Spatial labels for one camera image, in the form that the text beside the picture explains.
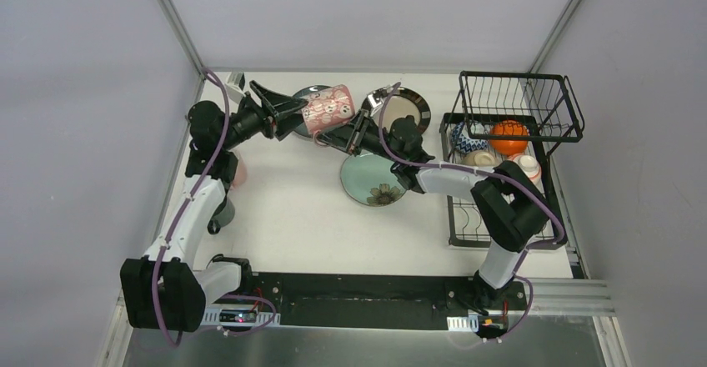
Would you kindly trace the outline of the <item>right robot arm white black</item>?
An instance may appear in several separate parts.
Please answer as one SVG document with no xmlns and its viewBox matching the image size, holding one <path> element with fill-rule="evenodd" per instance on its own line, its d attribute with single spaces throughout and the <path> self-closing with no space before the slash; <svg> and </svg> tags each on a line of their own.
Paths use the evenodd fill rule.
<svg viewBox="0 0 707 367">
<path fill-rule="evenodd" d="M 351 155 L 368 152 L 392 161 L 392 174 L 408 191 L 472 202 L 490 237 L 484 262 L 471 279 L 474 300 L 486 309 L 506 298 L 529 241 L 547 223 L 563 228 L 517 163 L 503 161 L 481 168 L 435 160 L 424 151 L 422 135 L 411 116 L 397 118 L 386 130 L 366 113 L 358 113 L 350 122 L 314 137 Z"/>
</svg>

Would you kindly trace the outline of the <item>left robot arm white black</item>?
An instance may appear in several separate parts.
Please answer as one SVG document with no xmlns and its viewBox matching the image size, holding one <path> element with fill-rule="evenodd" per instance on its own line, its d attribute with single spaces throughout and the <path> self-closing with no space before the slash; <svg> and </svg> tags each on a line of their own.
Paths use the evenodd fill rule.
<svg viewBox="0 0 707 367">
<path fill-rule="evenodd" d="M 120 269 L 132 327 L 194 332 L 216 301 L 226 296 L 244 304 L 253 297 L 246 260 L 219 255 L 196 271 L 195 256 L 205 234 L 216 234 L 233 219 L 228 201 L 238 169 L 233 149 L 258 134 L 284 139 L 302 123 L 306 105 L 303 98 L 252 81 L 235 112 L 213 101 L 189 109 L 191 141 L 178 206 L 145 253 L 126 259 Z"/>
</svg>

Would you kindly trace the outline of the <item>dark red cup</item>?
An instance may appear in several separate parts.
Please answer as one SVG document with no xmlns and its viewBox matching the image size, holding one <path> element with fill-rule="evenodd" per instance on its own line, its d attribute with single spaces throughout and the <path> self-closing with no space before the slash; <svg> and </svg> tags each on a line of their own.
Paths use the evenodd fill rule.
<svg viewBox="0 0 707 367">
<path fill-rule="evenodd" d="M 307 94 L 303 99 L 307 101 L 301 110 L 303 123 L 308 134 L 320 147 L 324 146 L 318 138 L 320 134 L 346 124 L 356 114 L 353 97 L 343 84 Z"/>
</svg>

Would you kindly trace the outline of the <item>black wire dish rack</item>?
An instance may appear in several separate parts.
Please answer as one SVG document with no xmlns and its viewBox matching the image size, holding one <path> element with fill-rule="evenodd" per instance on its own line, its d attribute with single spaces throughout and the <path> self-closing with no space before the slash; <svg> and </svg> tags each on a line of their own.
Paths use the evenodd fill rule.
<svg viewBox="0 0 707 367">
<path fill-rule="evenodd" d="M 583 137 L 584 116 L 568 78 L 538 73 L 494 73 L 463 71 L 459 75 L 459 91 L 450 112 L 442 117 L 440 135 L 444 160 L 461 163 L 451 143 L 454 125 L 480 123 L 484 132 L 470 133 L 471 138 L 492 138 L 491 128 L 504 120 L 522 123 L 529 130 L 524 154 L 535 157 L 542 168 L 538 188 L 549 208 L 560 217 L 557 191 L 551 176 L 550 157 L 562 143 L 576 143 Z M 487 151 L 503 162 L 509 159 L 489 144 Z"/>
</svg>

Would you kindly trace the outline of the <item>orange bowl white inside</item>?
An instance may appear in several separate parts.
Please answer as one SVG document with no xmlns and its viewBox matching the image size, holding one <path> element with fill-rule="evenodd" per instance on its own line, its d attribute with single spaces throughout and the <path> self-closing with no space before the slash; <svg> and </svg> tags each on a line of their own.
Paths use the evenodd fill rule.
<svg viewBox="0 0 707 367">
<path fill-rule="evenodd" d="M 512 156 L 524 153 L 528 147 L 529 130 L 525 125 L 514 120 L 496 123 L 490 131 L 490 146 L 498 153 Z"/>
</svg>

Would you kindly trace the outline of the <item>plain white bowl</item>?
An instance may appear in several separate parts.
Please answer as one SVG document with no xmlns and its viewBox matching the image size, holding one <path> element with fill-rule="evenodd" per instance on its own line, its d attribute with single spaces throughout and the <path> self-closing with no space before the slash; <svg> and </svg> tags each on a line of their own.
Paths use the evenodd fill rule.
<svg viewBox="0 0 707 367">
<path fill-rule="evenodd" d="M 461 159 L 461 164 L 470 167 L 496 167 L 500 161 L 496 156 L 487 150 L 472 151 Z"/>
</svg>

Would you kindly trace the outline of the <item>orange floral pattern bowl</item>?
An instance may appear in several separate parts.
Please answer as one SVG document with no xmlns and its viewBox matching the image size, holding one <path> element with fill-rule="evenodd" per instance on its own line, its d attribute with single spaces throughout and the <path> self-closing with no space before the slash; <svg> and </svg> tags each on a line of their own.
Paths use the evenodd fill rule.
<svg viewBox="0 0 707 367">
<path fill-rule="evenodd" d="M 509 156 L 509 161 L 516 163 L 536 187 L 540 186 L 542 181 L 542 168 L 535 157 L 524 153 L 517 153 Z"/>
</svg>

